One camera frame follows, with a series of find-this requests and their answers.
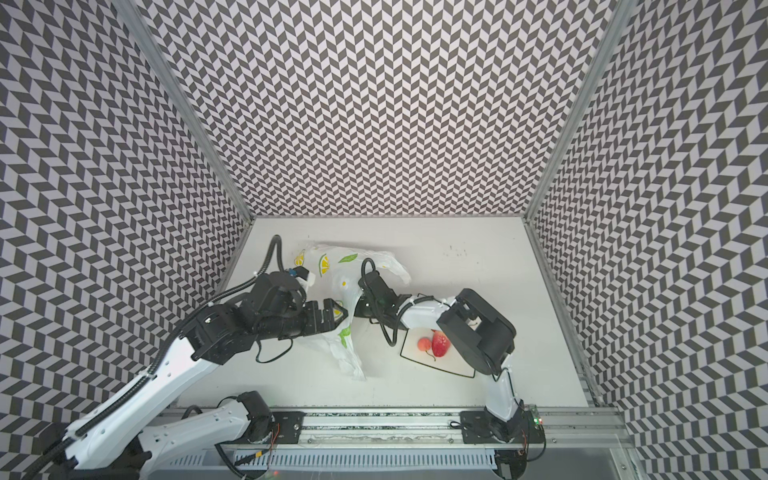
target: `black elbow bracket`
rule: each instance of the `black elbow bracket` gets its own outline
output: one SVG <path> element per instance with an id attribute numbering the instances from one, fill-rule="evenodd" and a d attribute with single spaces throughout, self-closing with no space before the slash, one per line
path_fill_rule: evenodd
<path id="1" fill-rule="evenodd" d="M 476 329 L 468 322 L 480 319 Z M 485 375 L 502 373 L 504 357 L 515 350 L 517 331 L 490 303 L 465 288 L 437 321 L 462 358 Z"/>

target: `black mounting plate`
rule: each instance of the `black mounting plate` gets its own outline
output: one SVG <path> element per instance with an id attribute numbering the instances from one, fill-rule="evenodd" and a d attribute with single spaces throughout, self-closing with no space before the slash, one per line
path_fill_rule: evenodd
<path id="1" fill-rule="evenodd" d="M 500 422 L 485 410 L 467 410 L 459 413 L 462 423 L 462 439 L 467 445 L 505 445 L 494 437 L 491 430 L 492 422 Z M 533 413 L 529 410 L 522 412 L 520 422 L 511 427 L 511 440 L 508 443 L 523 443 L 523 432 L 528 444 L 544 443 L 544 430 L 537 427 L 533 421 Z"/>
<path id="2" fill-rule="evenodd" d="M 272 412 L 275 422 L 280 424 L 277 434 L 277 445 L 296 445 L 304 424 L 304 412 Z"/>

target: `white cutting board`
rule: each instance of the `white cutting board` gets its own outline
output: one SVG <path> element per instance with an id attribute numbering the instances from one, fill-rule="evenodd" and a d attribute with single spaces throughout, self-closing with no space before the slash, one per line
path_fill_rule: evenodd
<path id="1" fill-rule="evenodd" d="M 406 332 L 406 339 L 402 343 L 402 350 L 400 350 L 400 356 L 404 359 L 411 360 L 416 363 L 421 363 L 429 368 L 442 370 L 443 372 L 452 373 L 454 375 L 465 376 L 469 378 L 475 377 L 475 369 L 473 369 L 467 362 L 464 361 L 462 356 L 458 353 L 456 348 L 451 345 L 451 348 L 445 353 L 444 356 L 432 358 L 432 350 L 422 352 L 419 350 L 418 343 L 422 337 L 427 337 L 429 341 L 432 341 L 433 332 L 430 329 L 410 329 Z"/>

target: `table surface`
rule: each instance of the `table surface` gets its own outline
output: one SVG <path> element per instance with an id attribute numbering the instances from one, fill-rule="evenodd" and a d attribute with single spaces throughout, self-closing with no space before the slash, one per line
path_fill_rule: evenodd
<path id="1" fill-rule="evenodd" d="M 518 217 L 256 219 L 229 286 L 263 262 L 270 238 L 283 238 L 286 265 L 308 242 L 388 250 L 409 271 L 408 291 L 452 296 L 472 288 L 517 329 L 515 390 L 539 406 L 587 405 L 544 280 Z M 257 390 L 270 406 L 483 406 L 480 375 L 466 379 L 399 356 L 404 336 L 389 347 L 378 325 L 354 319 L 352 338 L 366 381 L 342 374 L 330 353 L 298 339 L 282 359 L 260 365 L 256 347 L 235 355 L 179 398 L 179 406 L 212 406 Z M 287 342 L 263 343 L 272 358 Z"/>

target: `herringbone pattern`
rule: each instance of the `herringbone pattern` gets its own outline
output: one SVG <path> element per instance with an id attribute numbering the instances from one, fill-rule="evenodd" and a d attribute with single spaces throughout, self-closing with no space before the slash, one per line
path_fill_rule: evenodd
<path id="1" fill-rule="evenodd" d="M 767 12 L 640 2 L 535 219 L 655 478 L 768 478 Z"/>
<path id="2" fill-rule="evenodd" d="M 47 422 L 148 364 L 242 221 L 106 0 L 3 2 L 0 25 L 0 470 L 20 472 Z"/>
<path id="3" fill-rule="evenodd" d="M 614 0 L 138 2 L 259 215 L 520 214 Z"/>

